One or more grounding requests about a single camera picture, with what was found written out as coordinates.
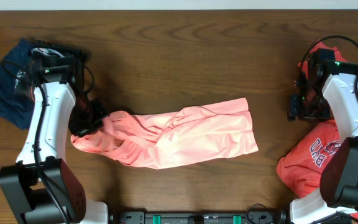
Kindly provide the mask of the pink shirt with bronze lettering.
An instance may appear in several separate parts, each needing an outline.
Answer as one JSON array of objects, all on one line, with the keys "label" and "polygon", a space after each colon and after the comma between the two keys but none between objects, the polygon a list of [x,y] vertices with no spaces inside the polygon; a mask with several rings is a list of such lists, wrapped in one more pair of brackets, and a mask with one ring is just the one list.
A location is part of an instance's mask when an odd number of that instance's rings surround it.
[{"label": "pink shirt with bronze lettering", "polygon": [[177,112],[130,115],[116,111],[97,131],[72,136],[77,149],[125,166],[168,169],[258,151],[245,98]]}]

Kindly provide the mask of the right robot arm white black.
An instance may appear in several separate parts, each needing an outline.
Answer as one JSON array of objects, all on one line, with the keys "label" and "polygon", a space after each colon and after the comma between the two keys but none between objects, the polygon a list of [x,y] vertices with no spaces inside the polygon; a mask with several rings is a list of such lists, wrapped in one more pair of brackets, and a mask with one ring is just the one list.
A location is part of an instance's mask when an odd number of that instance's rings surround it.
[{"label": "right robot arm white black", "polygon": [[358,212],[358,65],[323,60],[313,82],[333,112],[341,147],[323,170],[319,188],[290,204],[291,223],[323,223]]}]

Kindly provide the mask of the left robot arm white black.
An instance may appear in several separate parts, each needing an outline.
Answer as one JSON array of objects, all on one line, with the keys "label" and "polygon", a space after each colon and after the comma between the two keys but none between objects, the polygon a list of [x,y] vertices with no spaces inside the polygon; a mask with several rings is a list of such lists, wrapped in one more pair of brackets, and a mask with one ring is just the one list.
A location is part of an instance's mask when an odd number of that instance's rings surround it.
[{"label": "left robot arm white black", "polygon": [[34,112],[24,147],[0,170],[0,188],[17,223],[109,223],[108,206],[86,198],[65,161],[71,111],[82,88],[72,65],[26,73],[35,84]]}]

